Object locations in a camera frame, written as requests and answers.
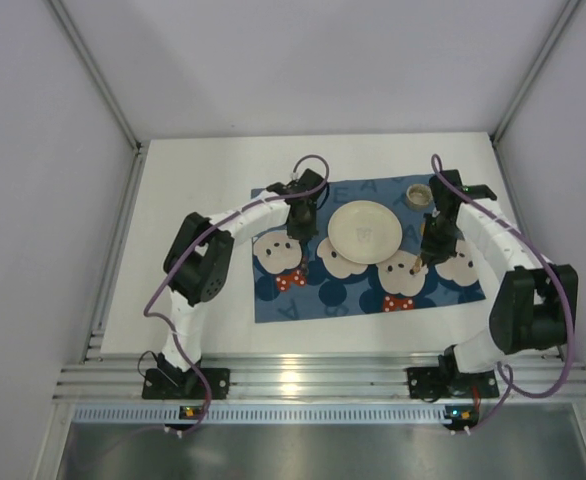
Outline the gold spoon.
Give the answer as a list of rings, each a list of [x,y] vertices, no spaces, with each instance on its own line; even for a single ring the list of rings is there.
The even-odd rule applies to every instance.
[[[416,275],[421,271],[421,269],[422,269],[422,258],[420,256],[417,256],[412,268],[410,269],[410,274]]]

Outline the small glass cup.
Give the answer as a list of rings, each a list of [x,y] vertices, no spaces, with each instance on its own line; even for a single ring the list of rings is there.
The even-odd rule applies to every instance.
[[[415,211],[426,209],[432,202],[432,192],[428,185],[412,184],[405,193],[407,205]]]

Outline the blue cartoon mouse placemat cloth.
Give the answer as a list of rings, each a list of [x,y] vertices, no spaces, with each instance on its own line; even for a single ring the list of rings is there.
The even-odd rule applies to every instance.
[[[391,313],[483,300],[475,263],[463,239],[457,242],[460,259],[410,274],[420,247],[424,214],[407,205],[405,193],[410,185],[427,184],[428,180],[423,174],[330,184],[318,207],[319,234],[308,243],[308,274],[276,276],[273,292],[267,289],[270,274],[261,263],[263,256],[257,253],[266,242],[253,241],[256,322]],[[342,205],[357,200],[380,203],[400,220],[401,246],[390,259],[358,265],[332,248],[327,232],[330,217]]]

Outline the cream round plate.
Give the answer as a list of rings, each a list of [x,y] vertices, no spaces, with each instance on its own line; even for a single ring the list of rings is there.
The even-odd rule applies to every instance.
[[[400,248],[403,230],[398,217],[384,205],[357,200],[339,207],[328,222],[328,239],[345,259],[372,265]]]

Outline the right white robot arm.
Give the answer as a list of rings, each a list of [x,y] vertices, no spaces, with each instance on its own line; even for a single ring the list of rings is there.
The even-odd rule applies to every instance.
[[[459,239],[471,242],[492,268],[500,285],[487,326],[474,337],[448,347],[438,359],[447,387],[468,388],[472,377],[506,373],[504,360],[524,350],[566,348],[559,379],[541,397],[566,382],[575,359],[578,275],[568,265],[551,263],[506,219],[496,194],[486,185],[467,186],[456,170],[433,159],[429,181],[435,211],[425,217],[418,267],[458,260]]]

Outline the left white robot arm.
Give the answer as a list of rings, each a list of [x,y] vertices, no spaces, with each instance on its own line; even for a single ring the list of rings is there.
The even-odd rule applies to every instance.
[[[287,183],[267,186],[249,203],[216,215],[187,215],[163,262],[164,280],[143,308],[146,318],[168,327],[162,350],[149,372],[153,385],[188,391],[209,380],[201,370],[205,306],[225,286],[234,249],[249,240],[257,248],[273,292],[282,273],[305,274],[305,248],[318,235],[317,202],[328,173],[294,169]]]

